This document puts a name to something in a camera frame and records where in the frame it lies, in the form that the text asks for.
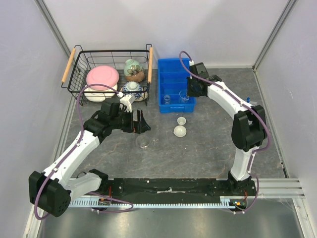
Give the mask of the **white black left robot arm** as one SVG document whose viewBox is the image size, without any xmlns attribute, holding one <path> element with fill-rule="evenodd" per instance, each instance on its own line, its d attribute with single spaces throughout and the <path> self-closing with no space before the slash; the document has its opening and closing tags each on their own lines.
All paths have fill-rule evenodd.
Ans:
<svg viewBox="0 0 317 238">
<path fill-rule="evenodd" d="M 43 219 L 38 209 L 59 217 L 73 200 L 90 192 L 107 193 L 107 174 L 92 169 L 80 178 L 71 176 L 113 130 L 141 134 L 150 129 L 142 110 L 133 119 L 132 104 L 127 97 L 103 101 L 101 108 L 82 123 L 79 134 L 62 155 L 43 172 L 34 171 L 29 176 L 29 198 L 36 218 Z"/>
</svg>

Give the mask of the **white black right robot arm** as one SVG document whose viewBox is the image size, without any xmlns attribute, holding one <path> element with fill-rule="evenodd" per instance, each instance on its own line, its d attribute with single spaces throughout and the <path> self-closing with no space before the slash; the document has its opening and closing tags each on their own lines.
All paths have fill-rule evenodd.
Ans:
<svg viewBox="0 0 317 238">
<path fill-rule="evenodd" d="M 265 111 L 239 98 L 216 75 L 210 76 L 201 63 L 189 62 L 187 96 L 206 96 L 218 103 L 233 119 L 231 139 L 236 147 L 233 166 L 228 179 L 215 184 L 216 189 L 238 195 L 255 192 L 251 177 L 254 157 L 267 138 Z"/>
</svg>

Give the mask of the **clear acrylic test tube rack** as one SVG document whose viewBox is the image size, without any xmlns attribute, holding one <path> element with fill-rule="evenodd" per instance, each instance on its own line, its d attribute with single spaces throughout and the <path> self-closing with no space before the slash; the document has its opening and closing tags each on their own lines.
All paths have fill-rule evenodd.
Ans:
<svg viewBox="0 0 317 238">
<path fill-rule="evenodd" d="M 255 102 L 255 101 L 251 101 L 251 99 L 250 99 L 250 101 L 249 101 L 249 102 L 246 100 L 246 102 L 247 102 L 247 103 L 249 103 L 249 104 L 251 104 L 251 105 L 253 105 L 253 106 L 256 106 L 256 105 L 257 105 L 257 102 Z"/>
</svg>

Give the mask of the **clear glass jar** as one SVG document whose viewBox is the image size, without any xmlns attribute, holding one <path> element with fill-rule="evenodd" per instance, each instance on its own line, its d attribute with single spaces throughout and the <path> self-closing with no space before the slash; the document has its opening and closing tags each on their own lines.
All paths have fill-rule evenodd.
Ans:
<svg viewBox="0 0 317 238">
<path fill-rule="evenodd" d="M 170 95 L 164 95 L 163 102 L 164 102 L 165 105 L 170 105 L 170 103 L 171 103 Z"/>
</svg>

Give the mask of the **white ceramic crucible cup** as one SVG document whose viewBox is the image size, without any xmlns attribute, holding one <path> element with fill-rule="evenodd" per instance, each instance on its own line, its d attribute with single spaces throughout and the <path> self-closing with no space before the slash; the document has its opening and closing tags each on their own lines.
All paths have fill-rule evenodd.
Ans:
<svg viewBox="0 0 317 238">
<path fill-rule="evenodd" d="M 186 124 L 187 120 L 184 117 L 179 117 L 177 119 L 178 125 L 184 126 Z"/>
</svg>

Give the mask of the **clear glass beaker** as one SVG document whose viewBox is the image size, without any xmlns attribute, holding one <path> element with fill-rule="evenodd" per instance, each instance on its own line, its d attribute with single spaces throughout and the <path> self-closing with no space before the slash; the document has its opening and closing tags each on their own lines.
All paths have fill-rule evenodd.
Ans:
<svg viewBox="0 0 317 238">
<path fill-rule="evenodd" d="M 187 90 L 181 90 L 179 92 L 179 103 L 187 104 L 189 102 L 190 97 L 187 96 Z"/>
</svg>

